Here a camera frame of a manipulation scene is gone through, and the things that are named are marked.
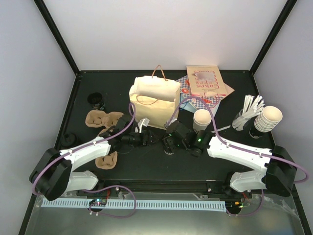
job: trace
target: black table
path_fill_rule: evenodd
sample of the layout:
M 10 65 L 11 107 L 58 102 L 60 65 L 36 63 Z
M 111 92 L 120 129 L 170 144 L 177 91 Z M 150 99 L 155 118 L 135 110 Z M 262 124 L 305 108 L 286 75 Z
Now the black table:
M 91 107 L 87 97 L 95 91 L 103 94 L 106 112 L 118 111 L 127 113 L 129 90 L 136 77 L 150 75 L 152 71 L 83 71 L 79 76 L 72 104 L 68 110 L 67 119 L 62 127 L 62 133 L 74 133 L 81 142 L 95 138 L 102 128 L 89 128 L 85 125 L 87 113 Z M 248 71 L 221 71 L 223 80 L 235 91 L 221 101 L 215 120 L 217 127 L 230 125 L 236 114 L 242 109 L 245 95 L 257 95 L 254 78 Z M 177 80 L 186 76 L 185 70 L 166 70 L 168 79 Z M 192 128 L 193 113 L 182 110 L 179 118 L 187 127 Z M 165 131 L 150 128 L 160 138 Z M 235 131 L 228 128 L 220 135 L 231 141 L 262 147 L 273 148 L 271 133 L 260 139 L 249 136 L 248 129 Z M 207 130 L 213 130 L 210 124 Z M 229 172 L 244 172 L 249 168 L 223 159 L 215 159 L 205 152 L 201 157 L 193 157 L 187 151 L 180 150 L 174 155 L 164 153 L 161 143 L 152 146 L 134 148 L 128 154 L 118 154 L 117 165 L 111 170 L 102 170 L 91 161 L 77 171 L 92 171 L 100 180 L 105 180 L 105 186 L 120 184 L 134 191 L 166 191 L 166 192 L 196 192 L 208 193 L 211 197 L 224 197 L 222 184 Z

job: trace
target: stack of paper cups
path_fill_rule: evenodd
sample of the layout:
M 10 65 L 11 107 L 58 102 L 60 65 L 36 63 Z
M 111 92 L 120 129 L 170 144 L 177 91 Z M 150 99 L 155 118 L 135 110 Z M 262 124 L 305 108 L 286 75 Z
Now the stack of paper cups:
M 210 112 L 207 111 L 206 109 L 199 109 L 195 111 L 194 131 L 198 132 L 198 131 L 205 130 L 211 121 L 212 121 L 212 117 L 210 115 Z
M 257 139 L 264 133 L 271 131 L 282 120 L 282 112 L 274 106 L 266 106 L 261 114 L 255 119 L 250 129 L 250 135 Z

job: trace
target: white perforated rail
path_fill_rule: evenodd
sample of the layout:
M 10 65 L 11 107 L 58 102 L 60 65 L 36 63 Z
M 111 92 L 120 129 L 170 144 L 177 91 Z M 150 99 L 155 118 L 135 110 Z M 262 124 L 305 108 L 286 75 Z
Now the white perforated rail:
M 58 198 L 54 201 L 43 199 L 42 207 L 55 208 L 88 208 L 92 199 Z M 106 209 L 132 209 L 133 200 L 109 199 Z M 225 212 L 225 202 L 215 201 L 175 201 L 175 200 L 137 200 L 136 209 L 139 210 L 184 210 L 184 211 L 217 211 Z

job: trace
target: black cup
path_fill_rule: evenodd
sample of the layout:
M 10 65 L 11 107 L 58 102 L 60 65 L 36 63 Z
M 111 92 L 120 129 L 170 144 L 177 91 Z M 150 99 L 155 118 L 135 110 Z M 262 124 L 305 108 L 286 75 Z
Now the black cup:
M 103 96 L 99 92 L 88 95 L 87 101 L 93 109 L 104 110 L 105 108 Z
M 260 138 L 262 135 L 264 135 L 266 132 L 261 132 L 258 129 L 256 129 L 256 127 L 254 125 L 251 126 L 249 134 L 252 138 L 258 139 Z

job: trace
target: white paper bag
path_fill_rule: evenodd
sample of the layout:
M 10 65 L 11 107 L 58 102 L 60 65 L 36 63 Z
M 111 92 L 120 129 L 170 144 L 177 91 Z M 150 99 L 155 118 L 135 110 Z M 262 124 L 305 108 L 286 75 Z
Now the white paper bag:
M 164 124 L 179 104 L 180 83 L 166 79 L 162 69 L 164 78 L 153 76 L 155 71 L 152 76 L 137 77 L 129 97 L 136 106 L 136 120 L 148 118 L 149 126 L 165 129 Z

